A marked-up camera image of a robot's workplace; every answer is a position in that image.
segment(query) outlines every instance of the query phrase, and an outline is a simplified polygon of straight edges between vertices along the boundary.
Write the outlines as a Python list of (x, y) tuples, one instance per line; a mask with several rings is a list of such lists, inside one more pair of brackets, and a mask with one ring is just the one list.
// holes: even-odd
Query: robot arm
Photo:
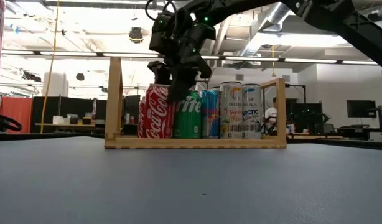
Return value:
[[(382, 66), (382, 28), (356, 12), (352, 0), (280, 1), (308, 24), (340, 35)], [(164, 63), (155, 62), (155, 66), (167, 68), (172, 75), (169, 101), (193, 86), (198, 72), (201, 78), (210, 77), (212, 71), (199, 51), (206, 39), (215, 40), (215, 24), (232, 14), (275, 2), (279, 1), (194, 0), (175, 13), (159, 13), (152, 27), (149, 49), (164, 56)], [(157, 78), (159, 73), (155, 75), (156, 80), (164, 79)]]

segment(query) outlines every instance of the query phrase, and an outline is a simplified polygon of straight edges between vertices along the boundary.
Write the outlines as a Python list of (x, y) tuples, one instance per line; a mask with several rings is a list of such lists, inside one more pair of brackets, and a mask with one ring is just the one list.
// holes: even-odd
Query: wooden tray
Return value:
[(263, 136), (262, 140), (235, 139), (139, 139), (121, 136), (122, 83), (121, 58), (111, 57), (109, 66), (108, 101), (105, 119), (106, 149), (285, 149), (285, 80), (276, 78), (261, 88), (276, 86), (277, 136)]

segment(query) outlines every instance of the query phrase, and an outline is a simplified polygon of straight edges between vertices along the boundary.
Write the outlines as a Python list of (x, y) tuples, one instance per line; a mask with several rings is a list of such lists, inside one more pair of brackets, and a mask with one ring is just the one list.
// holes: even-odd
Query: blue can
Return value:
[(202, 138), (218, 139), (220, 134), (220, 92), (217, 90), (202, 90)]

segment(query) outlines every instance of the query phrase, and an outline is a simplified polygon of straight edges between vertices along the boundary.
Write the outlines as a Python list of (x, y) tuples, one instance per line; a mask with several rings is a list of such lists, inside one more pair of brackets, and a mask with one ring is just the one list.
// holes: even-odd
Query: gray table surface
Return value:
[(1, 223), (382, 223), (382, 151), (0, 142)]

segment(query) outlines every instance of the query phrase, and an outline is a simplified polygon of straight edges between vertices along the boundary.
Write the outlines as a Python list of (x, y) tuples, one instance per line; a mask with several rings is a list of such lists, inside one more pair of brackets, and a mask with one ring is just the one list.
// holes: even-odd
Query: green can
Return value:
[(189, 90), (183, 100), (176, 102), (173, 137), (198, 139), (201, 136), (201, 98)]

